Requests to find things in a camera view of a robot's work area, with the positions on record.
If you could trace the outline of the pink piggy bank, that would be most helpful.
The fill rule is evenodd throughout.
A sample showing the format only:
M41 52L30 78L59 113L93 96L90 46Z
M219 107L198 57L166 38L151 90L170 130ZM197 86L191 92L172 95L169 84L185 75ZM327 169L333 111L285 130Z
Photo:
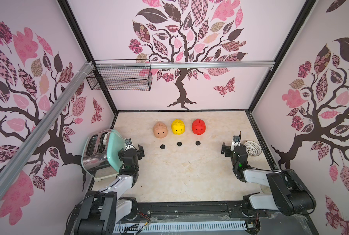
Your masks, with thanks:
M167 137L168 128L163 122L157 122L153 127L154 136L158 139Z

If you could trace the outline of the red piggy bank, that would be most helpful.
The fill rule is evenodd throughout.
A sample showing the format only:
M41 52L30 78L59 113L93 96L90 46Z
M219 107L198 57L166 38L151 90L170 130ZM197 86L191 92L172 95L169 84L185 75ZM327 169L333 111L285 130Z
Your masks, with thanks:
M195 135L203 135L206 131L206 124L202 119L196 119L192 123L192 131Z

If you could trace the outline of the yellow piggy bank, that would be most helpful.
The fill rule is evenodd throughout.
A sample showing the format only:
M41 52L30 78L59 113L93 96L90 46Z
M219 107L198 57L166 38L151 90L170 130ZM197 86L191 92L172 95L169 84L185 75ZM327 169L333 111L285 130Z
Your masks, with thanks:
M173 134L182 135L185 132L185 124L182 120L176 119L172 122L171 129Z

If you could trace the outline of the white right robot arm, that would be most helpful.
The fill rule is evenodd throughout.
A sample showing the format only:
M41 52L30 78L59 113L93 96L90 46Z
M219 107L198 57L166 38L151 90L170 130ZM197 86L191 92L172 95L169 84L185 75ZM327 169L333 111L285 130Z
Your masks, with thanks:
M247 147L237 142L231 146L222 144L221 153L231 160L232 171L238 180L270 189L269 193L243 196L242 210L245 214L253 210L279 211L286 216L314 212L317 206L315 197L294 170L254 168L248 164Z

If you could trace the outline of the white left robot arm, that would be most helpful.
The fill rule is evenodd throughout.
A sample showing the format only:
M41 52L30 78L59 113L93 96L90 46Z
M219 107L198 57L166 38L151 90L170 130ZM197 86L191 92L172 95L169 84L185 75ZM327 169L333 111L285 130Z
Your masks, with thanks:
M132 145L118 153L123 162L117 178L106 188L89 192L72 210L66 224L66 235L110 235L122 219L133 220L138 214L134 197L123 197L139 176L139 160L144 158L144 148Z

